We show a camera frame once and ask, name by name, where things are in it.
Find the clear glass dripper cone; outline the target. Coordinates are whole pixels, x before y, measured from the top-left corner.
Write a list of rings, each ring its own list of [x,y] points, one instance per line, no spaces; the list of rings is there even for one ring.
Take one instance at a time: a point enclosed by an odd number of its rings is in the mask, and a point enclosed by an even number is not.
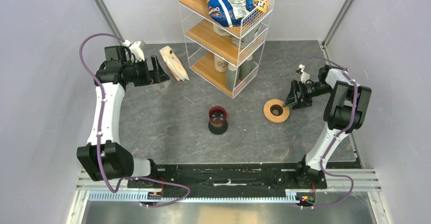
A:
[[[165,93],[170,85],[171,81],[165,81],[161,85],[161,91]]]

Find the wooden ring dripper holder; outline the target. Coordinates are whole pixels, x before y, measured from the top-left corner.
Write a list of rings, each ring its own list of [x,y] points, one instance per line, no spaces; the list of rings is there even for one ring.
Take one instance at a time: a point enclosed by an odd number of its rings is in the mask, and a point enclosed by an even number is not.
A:
[[[264,117],[272,123],[283,123],[290,116],[290,109],[283,107],[284,102],[279,99],[271,99],[264,104]]]

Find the red black coffee carafe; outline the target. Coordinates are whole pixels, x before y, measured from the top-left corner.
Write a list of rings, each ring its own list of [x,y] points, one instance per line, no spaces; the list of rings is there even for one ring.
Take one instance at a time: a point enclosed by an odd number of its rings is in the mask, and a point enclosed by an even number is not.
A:
[[[214,106],[209,110],[208,113],[208,129],[214,135],[222,135],[228,129],[229,115],[227,111],[221,106]]]

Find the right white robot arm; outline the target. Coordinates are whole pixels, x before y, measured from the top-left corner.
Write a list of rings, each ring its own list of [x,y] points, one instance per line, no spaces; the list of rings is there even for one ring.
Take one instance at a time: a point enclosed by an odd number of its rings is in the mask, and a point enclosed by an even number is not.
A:
[[[314,147],[299,161],[293,181],[300,188],[311,187],[324,178],[328,159],[340,142],[364,123],[372,90],[359,85],[346,69],[324,65],[319,69],[318,81],[312,81],[305,66],[296,73],[300,80],[292,80],[291,89],[283,103],[292,110],[311,107],[313,98],[329,94],[323,120],[324,129]]]

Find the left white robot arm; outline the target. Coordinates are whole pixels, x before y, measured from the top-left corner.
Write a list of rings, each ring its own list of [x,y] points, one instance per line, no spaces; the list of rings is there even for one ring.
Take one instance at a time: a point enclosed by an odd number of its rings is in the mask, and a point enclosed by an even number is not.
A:
[[[159,173],[152,159],[135,160],[119,139],[119,116],[126,86],[147,86],[168,81],[157,56],[152,55],[152,70],[147,60],[138,60],[124,46],[105,47],[106,60],[94,74],[96,111],[85,146],[77,148],[77,158],[93,181],[140,177],[146,187],[159,183]]]

